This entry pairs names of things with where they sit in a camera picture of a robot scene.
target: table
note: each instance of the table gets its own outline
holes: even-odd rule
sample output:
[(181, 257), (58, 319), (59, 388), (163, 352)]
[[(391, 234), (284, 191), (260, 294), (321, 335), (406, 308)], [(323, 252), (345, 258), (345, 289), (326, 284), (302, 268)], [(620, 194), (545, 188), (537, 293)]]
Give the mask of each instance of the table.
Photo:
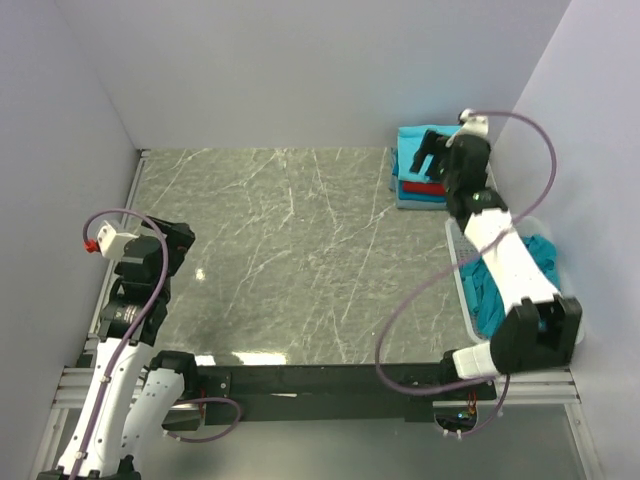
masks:
[[(145, 154), (133, 208), (197, 236), (158, 349), (216, 364), (371, 363), (392, 310), (450, 262), (446, 212), (395, 208), (388, 149)], [(407, 309), (383, 359), (434, 362), (470, 344), (449, 278)]]

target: wall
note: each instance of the wall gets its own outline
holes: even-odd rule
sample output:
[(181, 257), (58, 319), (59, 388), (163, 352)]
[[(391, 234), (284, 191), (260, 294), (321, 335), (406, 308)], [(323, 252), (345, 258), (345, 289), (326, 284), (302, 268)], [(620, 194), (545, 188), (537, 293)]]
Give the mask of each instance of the wall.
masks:
[(138, 147), (386, 146), (511, 108), (569, 0), (57, 0)]
[(0, 465), (26, 479), (63, 365), (83, 344), (105, 263), (82, 248), (122, 205), (135, 150), (51, 1), (0, 2)]
[[(584, 307), (573, 364), (607, 478), (640, 469), (640, 41), (635, 0), (573, 0), (516, 110), (555, 141), (559, 170), (537, 216), (551, 228)], [(541, 191), (548, 154), (509, 122), (494, 151), (497, 183), (515, 210)]]

